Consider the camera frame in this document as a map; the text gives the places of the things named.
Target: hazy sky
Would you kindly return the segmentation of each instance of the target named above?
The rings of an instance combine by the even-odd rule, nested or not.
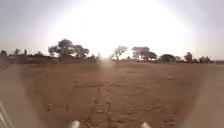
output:
[[[223,6],[222,0],[0,0],[0,49],[47,53],[67,38],[104,56],[125,45],[224,59]]]

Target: tree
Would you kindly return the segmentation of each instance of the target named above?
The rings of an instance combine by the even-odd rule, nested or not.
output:
[[[184,58],[188,63],[191,63],[193,55],[190,52],[187,52],[187,55],[185,55]]]
[[[143,58],[143,60],[149,60],[149,48],[141,47],[140,48],[140,56]]]
[[[163,61],[174,61],[175,56],[173,56],[171,54],[163,54],[162,56],[160,56],[160,59]]]
[[[89,49],[83,48],[82,45],[74,45],[74,54],[78,58],[85,58],[89,54]]]
[[[81,45],[74,45],[70,40],[63,39],[57,45],[49,47],[48,52],[51,56],[57,53],[62,58],[72,57],[72,55],[85,58],[89,54],[89,49],[83,48]]]
[[[74,53],[74,45],[70,40],[63,39],[58,42],[58,45],[49,47],[48,52],[50,55],[57,53],[59,57],[68,57]]]
[[[197,59],[193,59],[192,62],[193,63],[198,63],[198,60]]]
[[[139,57],[141,56],[140,52],[141,52],[141,47],[133,47],[133,58],[137,59],[137,61],[139,61]]]
[[[115,50],[114,50],[114,55],[116,56],[117,60],[119,60],[119,57],[125,52],[127,51],[127,47],[125,46],[118,46]]]
[[[199,58],[199,62],[200,63],[210,63],[211,59],[208,56],[207,57],[202,56]]]
[[[157,55],[156,55],[156,53],[154,53],[154,52],[148,52],[148,58],[150,58],[151,60],[152,59],[157,59]]]
[[[131,57],[130,57],[130,56],[128,56],[128,57],[127,57],[127,60],[131,60]]]
[[[154,52],[151,52],[148,47],[133,47],[133,57],[139,61],[139,57],[143,60],[149,60],[149,58],[156,59],[157,55]]]
[[[7,52],[6,52],[5,50],[2,50],[2,51],[1,51],[1,56],[2,56],[2,57],[6,57],[7,55],[8,55],[8,54],[7,54]]]
[[[27,50],[26,50],[26,49],[24,50],[24,55],[25,55],[25,56],[27,55]]]
[[[180,61],[181,61],[181,58],[180,58],[179,56],[176,56],[176,57],[175,57],[175,60],[176,60],[177,62],[180,62]]]
[[[20,53],[20,49],[17,48],[17,49],[14,51],[14,55],[15,55],[15,56],[18,56],[19,53]]]

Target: dirt ground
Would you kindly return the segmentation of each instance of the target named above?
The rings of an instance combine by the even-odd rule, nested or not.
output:
[[[46,128],[174,128],[206,74],[197,64],[26,65],[27,94]]]

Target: sun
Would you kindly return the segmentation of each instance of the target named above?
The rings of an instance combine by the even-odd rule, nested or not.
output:
[[[84,2],[68,9],[54,28],[55,37],[109,57],[118,46],[148,46],[158,54],[182,54],[190,47],[189,27],[154,0]]]

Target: acacia tree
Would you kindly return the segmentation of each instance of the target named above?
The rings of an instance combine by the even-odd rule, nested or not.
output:
[[[139,61],[141,57],[143,60],[156,59],[157,55],[151,52],[148,47],[133,47],[133,57]]]
[[[119,57],[127,51],[127,47],[125,46],[118,46],[115,50],[114,50],[114,55],[116,56],[117,60],[119,60]]]

